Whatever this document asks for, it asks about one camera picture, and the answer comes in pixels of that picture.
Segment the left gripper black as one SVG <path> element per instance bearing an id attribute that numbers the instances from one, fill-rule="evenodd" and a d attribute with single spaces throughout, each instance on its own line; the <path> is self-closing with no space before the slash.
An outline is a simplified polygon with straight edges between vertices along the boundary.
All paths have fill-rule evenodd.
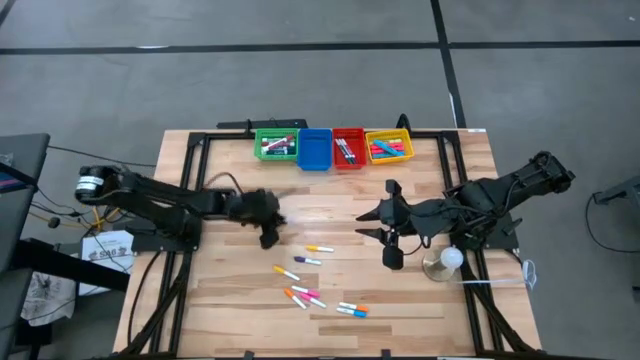
<path id="1" fill-rule="evenodd" d="M 272 191 L 265 189 L 231 198 L 227 205 L 227 219 L 242 226 L 260 228 L 262 249 L 270 249 L 279 241 L 278 228 L 286 224 L 285 217 L 280 214 L 279 199 Z"/>

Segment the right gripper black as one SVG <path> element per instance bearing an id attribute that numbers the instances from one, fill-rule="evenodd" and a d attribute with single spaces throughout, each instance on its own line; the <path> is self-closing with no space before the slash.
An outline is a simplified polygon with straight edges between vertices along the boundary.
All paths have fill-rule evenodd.
<path id="1" fill-rule="evenodd" d="M 359 215 L 356 220 L 358 222 L 380 221 L 389 227 L 389 231 L 377 228 L 356 229 L 355 232 L 384 242 L 383 265 L 391 270 L 400 270 L 404 266 L 405 256 L 412 255 L 421 248 L 427 249 L 431 246 L 431 238 L 417 229 L 412 218 L 427 216 L 435 209 L 435 202 L 426 200 L 414 205 L 408 204 L 402 196 L 400 184 L 393 179 L 386 181 L 385 190 L 389 194 L 389 198 L 373 210 Z M 419 245 L 409 253 L 403 252 L 399 248 L 399 239 L 402 236 L 413 235 L 419 237 Z"/>

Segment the thick red Expo marker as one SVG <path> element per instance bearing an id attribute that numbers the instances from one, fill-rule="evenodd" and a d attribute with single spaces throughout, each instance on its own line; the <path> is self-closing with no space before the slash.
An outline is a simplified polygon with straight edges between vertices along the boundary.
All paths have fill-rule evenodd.
<path id="1" fill-rule="evenodd" d="M 273 149 L 273 148 L 289 147 L 290 144 L 293 142 L 293 140 L 294 140 L 293 135 L 287 135 L 285 137 L 278 138 L 278 139 L 264 138 L 264 142 L 262 143 L 261 148 L 264 151 L 269 151 L 270 149 Z"/>

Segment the blue Sharpie highlighter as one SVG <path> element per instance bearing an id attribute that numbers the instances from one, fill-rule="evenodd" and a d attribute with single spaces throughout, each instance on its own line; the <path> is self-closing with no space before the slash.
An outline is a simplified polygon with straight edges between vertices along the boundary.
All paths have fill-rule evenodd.
<path id="1" fill-rule="evenodd" d="M 374 158 L 398 157 L 404 155 L 404 148 L 401 143 L 388 143 L 385 141 L 374 140 L 370 149 Z"/>

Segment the green plastic basket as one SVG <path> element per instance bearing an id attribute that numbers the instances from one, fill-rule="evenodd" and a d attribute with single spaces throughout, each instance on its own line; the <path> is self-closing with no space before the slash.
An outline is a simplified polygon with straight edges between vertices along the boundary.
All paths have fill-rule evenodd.
<path id="1" fill-rule="evenodd" d="M 299 130 L 296 128 L 264 128 L 264 129 L 258 129 L 255 132 L 255 141 L 254 141 L 254 155 L 262 160 L 262 161 L 293 161 L 297 158 L 298 156 L 298 133 Z M 264 142 L 264 138 L 271 138 L 271 139 L 278 139 L 278 138 L 282 138 L 285 137 L 287 135 L 293 135 L 294 136 L 294 140 L 293 142 L 290 144 L 289 147 L 295 147 L 296 148 L 296 154 L 295 155 L 288 155 L 288 156 L 265 156 L 264 153 L 266 151 L 264 151 L 261 148 L 262 143 Z"/>

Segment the white bulb brass lamp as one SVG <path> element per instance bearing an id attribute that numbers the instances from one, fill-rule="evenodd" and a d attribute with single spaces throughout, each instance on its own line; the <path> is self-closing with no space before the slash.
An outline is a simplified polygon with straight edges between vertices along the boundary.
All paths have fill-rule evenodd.
<path id="1" fill-rule="evenodd" d="M 428 252 L 422 260 L 422 268 L 425 275 L 436 282 L 450 280 L 455 271 L 464 262 L 462 252 L 456 247 L 447 247 L 439 252 Z"/>

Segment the blue plastic basket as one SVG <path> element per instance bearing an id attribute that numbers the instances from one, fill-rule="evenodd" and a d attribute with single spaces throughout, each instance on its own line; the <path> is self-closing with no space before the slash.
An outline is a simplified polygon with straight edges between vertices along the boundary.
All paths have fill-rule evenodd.
<path id="1" fill-rule="evenodd" d="M 301 129 L 298 135 L 297 165 L 304 171 L 327 171 L 332 166 L 332 131 Z"/>

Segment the black power strip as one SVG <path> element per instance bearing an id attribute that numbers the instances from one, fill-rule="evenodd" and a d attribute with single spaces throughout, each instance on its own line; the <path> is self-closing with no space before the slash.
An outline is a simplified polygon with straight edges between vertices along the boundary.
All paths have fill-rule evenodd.
<path id="1" fill-rule="evenodd" d="M 219 122 L 216 125 L 217 129 L 231 130 L 240 129 L 243 131 L 251 131 L 254 129 L 264 128 L 308 128 L 308 123 L 305 119 L 275 119 L 270 118 L 268 120 L 251 120 L 246 119 L 243 121 L 233 122 Z"/>

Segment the yellow plastic basket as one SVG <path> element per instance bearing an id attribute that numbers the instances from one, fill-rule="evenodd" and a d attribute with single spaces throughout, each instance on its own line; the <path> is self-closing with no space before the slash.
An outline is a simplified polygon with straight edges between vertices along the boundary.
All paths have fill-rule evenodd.
<path id="1" fill-rule="evenodd" d="M 415 156 L 415 152 L 413 149 L 413 145 L 411 142 L 411 138 L 409 135 L 409 132 L 406 129 L 394 129 L 394 130 L 385 130 L 385 131 L 374 131 L 374 132 L 367 132 L 365 134 L 365 139 L 366 139 L 366 148 L 368 150 L 369 153 L 369 158 L 371 160 L 371 163 L 374 165 L 381 165 L 381 164 L 389 164 L 389 163 L 397 163 L 397 162 L 403 162 L 403 161 L 408 161 L 409 159 L 413 158 Z M 404 145 L 404 152 L 405 155 L 401 158 L 397 158 L 397 159 L 377 159 L 377 160 L 372 160 L 371 159 L 371 149 L 370 146 L 373 143 L 374 140 L 380 140 L 380 141 L 385 141 L 388 143 L 402 143 Z"/>

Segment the white printed paper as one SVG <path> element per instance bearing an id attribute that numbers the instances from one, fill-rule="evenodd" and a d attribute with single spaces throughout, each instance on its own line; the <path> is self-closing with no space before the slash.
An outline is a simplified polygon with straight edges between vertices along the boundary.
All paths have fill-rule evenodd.
<path id="1" fill-rule="evenodd" d="M 82 240 L 81 258 L 130 274 L 133 267 L 132 242 L 133 236 L 124 230 L 89 235 Z"/>

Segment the black bench beam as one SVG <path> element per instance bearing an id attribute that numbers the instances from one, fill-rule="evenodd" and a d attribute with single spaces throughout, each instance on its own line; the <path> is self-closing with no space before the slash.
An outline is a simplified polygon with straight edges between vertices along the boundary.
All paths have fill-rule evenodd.
<path id="1" fill-rule="evenodd" d="M 125 291 L 130 278 L 126 272 L 58 252 L 39 240 L 18 240 L 0 253 L 0 360 L 6 360 L 13 347 L 34 271 L 117 291 Z"/>

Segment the white cloth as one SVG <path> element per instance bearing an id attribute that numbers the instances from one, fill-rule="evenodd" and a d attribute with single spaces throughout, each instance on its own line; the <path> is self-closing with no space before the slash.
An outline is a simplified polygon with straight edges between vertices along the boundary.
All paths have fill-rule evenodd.
<path id="1" fill-rule="evenodd" d="M 76 300 L 76 283 L 65 278 L 34 272 L 21 311 L 30 326 L 51 324 L 71 318 Z"/>

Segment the grey cart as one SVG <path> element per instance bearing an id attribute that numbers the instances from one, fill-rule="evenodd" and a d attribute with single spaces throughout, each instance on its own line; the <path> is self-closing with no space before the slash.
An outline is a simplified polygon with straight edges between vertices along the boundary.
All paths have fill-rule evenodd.
<path id="1" fill-rule="evenodd" d="M 38 181 L 49 142 L 46 133 L 0 136 L 0 155 L 12 154 L 12 166 Z M 0 273 L 11 266 L 35 192 L 31 187 L 0 195 Z"/>

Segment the grey stand base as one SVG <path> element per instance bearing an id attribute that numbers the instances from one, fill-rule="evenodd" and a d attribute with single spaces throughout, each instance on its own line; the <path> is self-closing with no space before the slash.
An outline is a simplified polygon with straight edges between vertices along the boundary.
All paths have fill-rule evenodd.
<path id="1" fill-rule="evenodd" d="M 640 208 L 640 175 L 594 194 L 594 202 L 598 205 L 606 205 L 619 198 L 627 199 Z"/>

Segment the black aluminium table frame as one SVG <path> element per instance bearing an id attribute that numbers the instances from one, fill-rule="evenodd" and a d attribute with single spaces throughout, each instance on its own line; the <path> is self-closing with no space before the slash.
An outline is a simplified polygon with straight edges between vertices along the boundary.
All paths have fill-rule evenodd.
<path id="1" fill-rule="evenodd" d="M 469 309 L 469 291 L 438 283 L 421 268 L 423 251 L 408 255 L 400 271 L 385 268 L 381 245 L 356 233 L 356 218 L 375 207 L 387 179 L 406 198 L 437 197 L 455 183 L 495 175 L 483 131 L 416 130 L 415 156 L 406 162 L 358 170 L 305 172 L 292 162 L 260 161 L 240 131 L 175 130 L 164 135 L 155 175 L 171 184 L 198 188 L 209 180 L 245 189 L 270 187 L 281 193 L 288 223 L 274 248 L 259 247 L 256 229 L 215 221 L 203 228 L 188 258 L 183 292 L 158 326 L 151 350 L 186 359 L 306 357 L 472 356 L 478 348 L 505 349 L 481 307 Z M 311 252 L 306 245 L 334 248 Z M 322 261 L 298 263 L 294 256 Z M 273 270 L 278 265 L 301 278 Z M 319 292 L 326 309 L 291 288 Z M 290 288 L 304 310 L 284 293 Z M 364 305 L 366 318 L 336 311 L 339 302 Z"/>

